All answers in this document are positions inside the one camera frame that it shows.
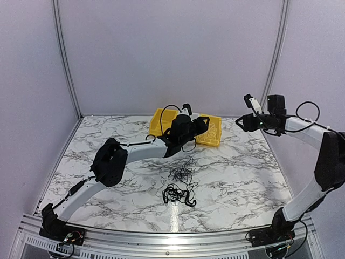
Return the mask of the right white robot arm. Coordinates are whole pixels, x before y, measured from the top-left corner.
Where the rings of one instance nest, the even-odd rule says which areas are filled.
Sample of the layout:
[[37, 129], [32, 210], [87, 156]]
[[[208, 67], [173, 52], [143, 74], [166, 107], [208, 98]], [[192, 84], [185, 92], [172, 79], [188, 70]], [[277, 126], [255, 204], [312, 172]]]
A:
[[311, 180], [292, 201], [278, 209], [267, 230], [267, 237], [278, 242], [330, 192], [344, 185], [344, 133], [322, 126], [317, 119], [303, 119], [298, 111], [287, 113], [283, 95], [268, 96], [267, 112], [251, 94], [244, 96], [244, 102], [250, 112], [236, 120], [243, 131], [292, 137], [316, 152]]

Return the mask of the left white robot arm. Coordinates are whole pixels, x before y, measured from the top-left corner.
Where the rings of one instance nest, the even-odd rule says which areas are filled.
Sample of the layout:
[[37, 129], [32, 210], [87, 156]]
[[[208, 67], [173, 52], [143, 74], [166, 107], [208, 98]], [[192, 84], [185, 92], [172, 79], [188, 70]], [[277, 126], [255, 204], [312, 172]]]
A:
[[42, 210], [42, 229], [56, 240], [68, 236], [66, 223], [71, 216], [98, 192], [116, 186], [122, 179], [125, 166], [135, 161], [169, 158], [183, 146], [209, 129], [210, 118], [191, 118], [181, 112], [161, 136], [153, 141], [123, 144], [109, 138], [97, 151], [90, 171], [93, 176], [79, 181], [56, 205], [49, 203]]

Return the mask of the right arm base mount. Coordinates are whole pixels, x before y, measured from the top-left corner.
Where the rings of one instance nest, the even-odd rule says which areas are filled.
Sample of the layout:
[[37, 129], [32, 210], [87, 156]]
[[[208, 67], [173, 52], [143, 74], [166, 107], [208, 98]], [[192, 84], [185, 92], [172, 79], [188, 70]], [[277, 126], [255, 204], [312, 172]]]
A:
[[245, 238], [252, 244], [252, 247], [265, 246], [289, 240], [294, 237], [293, 228], [298, 221], [285, 219], [282, 208], [278, 209], [268, 227], [252, 229], [247, 232]]

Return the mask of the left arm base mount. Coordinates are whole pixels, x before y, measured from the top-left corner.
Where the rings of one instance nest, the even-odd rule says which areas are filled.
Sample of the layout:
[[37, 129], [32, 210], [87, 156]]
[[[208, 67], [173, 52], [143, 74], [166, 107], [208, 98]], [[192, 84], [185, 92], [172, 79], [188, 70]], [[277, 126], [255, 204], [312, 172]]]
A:
[[83, 245], [86, 230], [84, 228], [68, 225], [65, 221], [59, 220], [55, 215], [42, 219], [40, 236], [51, 240], [63, 242], [65, 238], [73, 241], [74, 244]]

